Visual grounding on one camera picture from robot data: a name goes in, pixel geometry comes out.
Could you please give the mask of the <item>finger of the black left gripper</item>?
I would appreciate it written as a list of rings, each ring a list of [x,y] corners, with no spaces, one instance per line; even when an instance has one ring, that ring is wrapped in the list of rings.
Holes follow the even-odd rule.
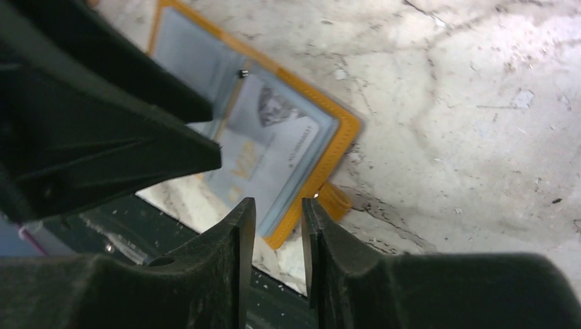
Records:
[[[109,83],[1,11],[1,213],[27,223],[218,169],[190,123]]]
[[[185,123],[212,120],[208,99],[118,33],[88,1],[15,0],[11,4],[65,53],[109,83]]]

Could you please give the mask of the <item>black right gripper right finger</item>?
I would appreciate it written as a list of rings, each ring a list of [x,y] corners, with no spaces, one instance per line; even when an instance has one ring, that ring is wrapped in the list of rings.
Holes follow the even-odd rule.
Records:
[[[384,255],[302,201],[319,328],[579,328],[580,303],[538,254]]]

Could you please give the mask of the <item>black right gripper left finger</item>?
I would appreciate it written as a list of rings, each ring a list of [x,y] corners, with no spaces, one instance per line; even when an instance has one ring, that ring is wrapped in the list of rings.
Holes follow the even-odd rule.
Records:
[[[256,205],[147,265],[105,254],[1,259],[2,328],[244,328]]]

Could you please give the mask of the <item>grey VIP card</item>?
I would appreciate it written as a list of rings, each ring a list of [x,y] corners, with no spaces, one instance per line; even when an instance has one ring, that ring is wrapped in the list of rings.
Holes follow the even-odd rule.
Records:
[[[250,75],[218,137],[223,166],[204,180],[228,205],[254,198],[261,223],[319,130],[273,86]]]

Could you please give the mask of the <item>yellow leather card holder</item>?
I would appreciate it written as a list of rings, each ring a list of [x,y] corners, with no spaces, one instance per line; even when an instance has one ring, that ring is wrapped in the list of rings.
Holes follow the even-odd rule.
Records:
[[[270,248],[289,237],[305,197],[321,197],[334,220],[350,209],[328,182],[361,129],[345,106],[181,1],[158,2],[149,55],[210,102],[212,120],[192,128],[220,144],[222,166],[201,181],[226,206],[253,197]]]

